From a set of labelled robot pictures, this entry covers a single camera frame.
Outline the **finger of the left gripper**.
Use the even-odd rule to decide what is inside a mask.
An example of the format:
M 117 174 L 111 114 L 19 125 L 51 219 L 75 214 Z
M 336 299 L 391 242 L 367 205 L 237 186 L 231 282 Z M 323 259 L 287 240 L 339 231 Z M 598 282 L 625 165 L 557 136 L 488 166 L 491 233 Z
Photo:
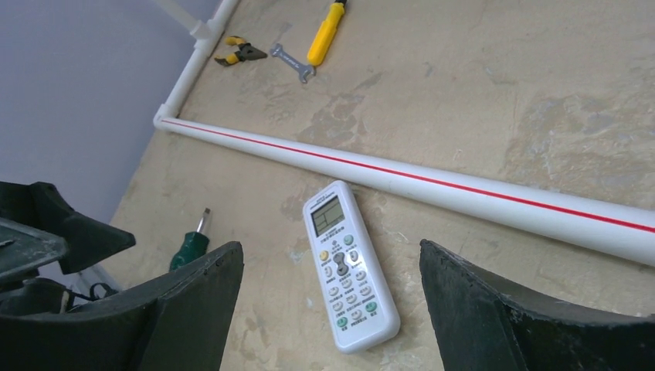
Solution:
M 62 237 L 1 218 L 2 284 L 18 281 L 68 253 L 68 244 Z
M 136 244 L 132 233 L 74 210 L 48 182 L 1 183 L 1 217 L 62 237 L 65 274 L 76 273 Z

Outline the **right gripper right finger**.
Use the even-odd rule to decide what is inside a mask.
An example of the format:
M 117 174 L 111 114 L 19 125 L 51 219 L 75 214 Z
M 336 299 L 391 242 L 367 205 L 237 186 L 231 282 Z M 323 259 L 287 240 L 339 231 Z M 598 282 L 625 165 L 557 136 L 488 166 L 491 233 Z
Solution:
M 420 243 L 426 304 L 447 370 L 652 370 L 654 318 L 575 305 Z

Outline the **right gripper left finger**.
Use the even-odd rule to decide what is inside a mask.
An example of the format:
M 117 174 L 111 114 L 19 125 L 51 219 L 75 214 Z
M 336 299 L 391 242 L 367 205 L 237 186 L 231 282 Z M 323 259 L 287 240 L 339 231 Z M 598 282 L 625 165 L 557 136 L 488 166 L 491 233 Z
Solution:
M 243 278 L 228 242 L 67 313 L 1 317 L 3 370 L 217 370 Z

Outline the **white remote control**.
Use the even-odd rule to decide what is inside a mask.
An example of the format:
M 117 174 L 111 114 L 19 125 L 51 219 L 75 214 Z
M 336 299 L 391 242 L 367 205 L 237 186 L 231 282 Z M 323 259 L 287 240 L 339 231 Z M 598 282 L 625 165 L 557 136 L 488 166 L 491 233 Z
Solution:
M 363 352 L 395 337 L 399 311 L 351 188 L 337 180 L 303 207 L 336 347 Z

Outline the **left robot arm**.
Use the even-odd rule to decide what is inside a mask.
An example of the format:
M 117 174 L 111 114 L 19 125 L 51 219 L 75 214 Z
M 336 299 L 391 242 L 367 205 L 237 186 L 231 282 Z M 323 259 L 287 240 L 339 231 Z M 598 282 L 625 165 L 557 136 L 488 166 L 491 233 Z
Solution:
M 1 313 L 25 316 L 69 311 L 76 298 L 95 301 L 38 269 L 58 263 L 78 273 L 136 244 L 132 233 L 72 208 L 47 182 L 1 184 Z

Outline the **green stubby screwdriver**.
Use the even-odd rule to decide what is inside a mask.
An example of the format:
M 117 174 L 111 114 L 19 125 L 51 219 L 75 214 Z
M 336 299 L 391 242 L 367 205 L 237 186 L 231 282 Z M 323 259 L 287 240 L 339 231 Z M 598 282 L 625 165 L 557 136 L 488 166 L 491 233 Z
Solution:
M 206 230 L 211 219 L 211 209 L 205 208 L 199 224 L 195 230 L 188 232 L 184 236 L 182 245 L 177 253 L 174 254 L 169 264 L 168 271 L 175 271 L 180 267 L 191 263 L 192 261 L 202 257 L 208 250 L 209 238 L 206 235 Z

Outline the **silver wrench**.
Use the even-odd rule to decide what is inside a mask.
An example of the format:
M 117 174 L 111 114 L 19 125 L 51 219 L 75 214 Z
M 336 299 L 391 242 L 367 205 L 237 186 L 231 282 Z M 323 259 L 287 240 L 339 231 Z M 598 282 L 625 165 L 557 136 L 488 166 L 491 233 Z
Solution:
M 270 49 L 270 55 L 281 59 L 285 64 L 295 70 L 301 83 L 307 83 L 307 78 L 309 76 L 316 75 L 316 69 L 314 66 L 302 64 L 297 61 L 290 54 L 284 51 L 283 46 L 280 43 L 275 43 L 272 46 Z

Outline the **yellow screwdriver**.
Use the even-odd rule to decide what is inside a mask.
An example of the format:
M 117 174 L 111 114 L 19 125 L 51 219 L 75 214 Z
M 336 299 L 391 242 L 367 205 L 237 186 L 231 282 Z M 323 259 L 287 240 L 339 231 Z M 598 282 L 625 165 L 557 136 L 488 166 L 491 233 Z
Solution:
M 337 32 L 339 22 L 345 14 L 346 4 L 346 0 L 338 0 L 330 5 L 326 18 L 321 23 L 307 52 L 309 65 L 320 66 L 323 63 Z

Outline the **white PVC pipe frame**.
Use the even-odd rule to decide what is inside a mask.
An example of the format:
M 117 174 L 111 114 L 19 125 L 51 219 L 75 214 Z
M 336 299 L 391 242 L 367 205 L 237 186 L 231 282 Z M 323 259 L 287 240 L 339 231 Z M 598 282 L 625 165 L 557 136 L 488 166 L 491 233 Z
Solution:
M 154 116 L 156 128 L 653 265 L 654 214 L 649 210 L 180 119 L 178 113 L 237 4 L 220 2 L 207 21 L 173 1 L 161 1 L 159 6 L 190 33 L 195 45 Z

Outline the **yellow handled pliers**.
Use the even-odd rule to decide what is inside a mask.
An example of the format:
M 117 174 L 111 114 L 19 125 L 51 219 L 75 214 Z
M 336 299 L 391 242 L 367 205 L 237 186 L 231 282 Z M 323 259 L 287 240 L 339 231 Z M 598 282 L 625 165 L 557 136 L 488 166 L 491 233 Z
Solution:
M 252 46 L 244 38 L 239 36 L 229 36 L 225 39 L 227 46 L 236 46 L 237 51 L 228 56 L 214 56 L 213 60 L 221 66 L 232 66 L 237 63 L 266 59 L 268 54 Z

